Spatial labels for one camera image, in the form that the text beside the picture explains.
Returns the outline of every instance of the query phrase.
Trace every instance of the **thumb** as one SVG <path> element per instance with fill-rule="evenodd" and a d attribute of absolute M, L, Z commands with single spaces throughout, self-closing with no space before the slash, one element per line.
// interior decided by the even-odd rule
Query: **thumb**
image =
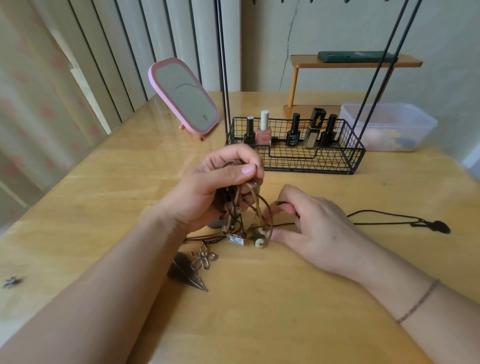
<path fill-rule="evenodd" d="M 257 172 L 255 164 L 227 166 L 218 170 L 201 173 L 200 192 L 211 193 L 218 188 L 235 186 L 251 180 Z"/>
<path fill-rule="evenodd" d="M 306 244 L 302 234 L 286 229 L 273 229 L 271 240 L 283 243 L 295 252 Z"/>

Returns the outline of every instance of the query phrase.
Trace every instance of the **forearm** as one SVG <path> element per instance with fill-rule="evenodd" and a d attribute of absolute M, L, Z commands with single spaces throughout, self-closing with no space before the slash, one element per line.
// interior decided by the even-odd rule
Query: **forearm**
<path fill-rule="evenodd" d="M 145 216 L 4 345 L 0 362 L 125 362 L 185 236 Z"/>
<path fill-rule="evenodd" d="M 407 313 L 434 278 L 396 254 L 365 245 L 356 280 L 395 319 Z M 477 363 L 480 357 L 480 306 L 439 285 L 402 327 L 437 364 Z"/>

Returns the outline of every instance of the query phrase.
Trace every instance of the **fingernail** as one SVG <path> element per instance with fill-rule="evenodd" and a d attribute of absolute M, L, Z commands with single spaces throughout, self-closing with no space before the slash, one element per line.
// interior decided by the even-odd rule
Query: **fingernail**
<path fill-rule="evenodd" d="M 254 164 L 245 164 L 241 168 L 243 174 L 252 174 L 257 169 L 257 166 Z"/>

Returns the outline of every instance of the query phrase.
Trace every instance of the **curtain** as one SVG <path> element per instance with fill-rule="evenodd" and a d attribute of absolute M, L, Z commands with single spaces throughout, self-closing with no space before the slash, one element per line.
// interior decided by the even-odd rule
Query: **curtain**
<path fill-rule="evenodd" d="M 29 0 L 0 0 L 0 231 L 107 133 Z"/>

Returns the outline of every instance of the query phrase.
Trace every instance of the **wooden stand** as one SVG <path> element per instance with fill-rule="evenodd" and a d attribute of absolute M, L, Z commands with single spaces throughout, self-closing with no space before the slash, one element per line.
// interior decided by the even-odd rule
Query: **wooden stand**
<path fill-rule="evenodd" d="M 309 118 L 313 108 L 324 108 L 327 111 L 327 115 L 330 113 L 340 114 L 338 105 L 293 105 L 299 68 L 377 68 L 378 66 L 378 63 L 324 63 L 316 54 L 294 54 L 290 56 L 290 61 L 293 66 L 292 85 L 290 87 L 288 105 L 283 107 L 283 116 L 287 119 L 290 119 L 295 112 L 298 112 L 302 119 Z M 422 64 L 423 61 L 412 56 L 399 54 L 394 68 L 416 68 L 421 67 Z M 382 64 L 382 68 L 387 68 L 388 66 L 389 63 Z"/>

